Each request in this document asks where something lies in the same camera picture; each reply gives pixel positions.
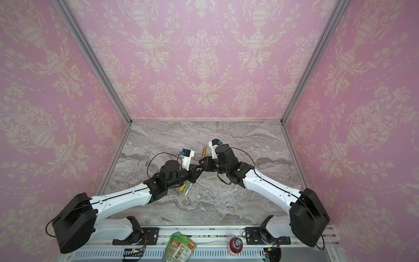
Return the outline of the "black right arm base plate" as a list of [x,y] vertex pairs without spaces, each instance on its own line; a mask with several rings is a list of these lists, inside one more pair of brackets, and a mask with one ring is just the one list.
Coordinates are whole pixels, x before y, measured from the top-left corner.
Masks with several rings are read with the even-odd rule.
[[248,245],[280,246],[291,244],[289,237],[281,236],[279,238],[274,238],[266,229],[261,229],[259,227],[246,227],[243,237],[246,239]]

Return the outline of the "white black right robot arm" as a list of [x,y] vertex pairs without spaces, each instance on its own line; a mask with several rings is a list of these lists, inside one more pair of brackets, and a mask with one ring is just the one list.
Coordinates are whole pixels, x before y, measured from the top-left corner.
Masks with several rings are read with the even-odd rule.
[[281,237],[295,237],[309,247],[325,243],[323,232],[330,222],[317,194],[306,188],[303,191],[285,186],[255,169],[252,165],[238,162],[222,163],[206,157],[199,161],[209,172],[225,174],[233,184],[254,191],[284,210],[286,216],[269,215],[260,225],[260,234],[267,243]]

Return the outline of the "orange pen cap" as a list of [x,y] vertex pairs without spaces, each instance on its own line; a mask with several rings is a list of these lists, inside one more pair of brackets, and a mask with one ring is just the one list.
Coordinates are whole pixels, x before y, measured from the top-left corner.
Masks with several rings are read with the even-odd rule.
[[205,158],[207,155],[207,146],[203,147],[203,151],[202,151],[202,158]]

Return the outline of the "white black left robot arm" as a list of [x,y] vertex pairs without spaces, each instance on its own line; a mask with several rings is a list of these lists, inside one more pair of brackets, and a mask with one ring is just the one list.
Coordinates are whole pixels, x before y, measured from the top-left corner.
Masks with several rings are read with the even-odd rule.
[[179,162],[168,160],[159,172],[127,190],[101,196],[76,195],[50,222],[60,252],[71,253],[87,243],[104,240],[115,245],[142,242],[146,235],[135,217],[114,220],[110,216],[155,202],[186,181],[196,182],[203,171],[201,165],[184,169]]

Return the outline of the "white pen yellow tip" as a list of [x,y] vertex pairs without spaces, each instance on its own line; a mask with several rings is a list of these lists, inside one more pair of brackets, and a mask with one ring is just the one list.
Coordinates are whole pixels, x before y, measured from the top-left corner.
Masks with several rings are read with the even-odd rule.
[[184,196],[186,197],[187,195],[188,195],[188,193],[189,193],[189,191],[190,191],[190,189],[191,189],[191,187],[192,187],[192,183],[190,183],[190,184],[188,184],[187,185],[187,187],[185,188],[185,191],[184,191]]

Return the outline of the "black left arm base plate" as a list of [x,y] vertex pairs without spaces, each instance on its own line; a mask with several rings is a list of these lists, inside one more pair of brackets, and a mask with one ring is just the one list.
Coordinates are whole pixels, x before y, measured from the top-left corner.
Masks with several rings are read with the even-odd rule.
[[112,244],[114,246],[123,246],[123,245],[156,245],[159,235],[159,228],[157,227],[146,227],[142,228],[141,231],[134,230],[128,237],[123,240],[113,239]]

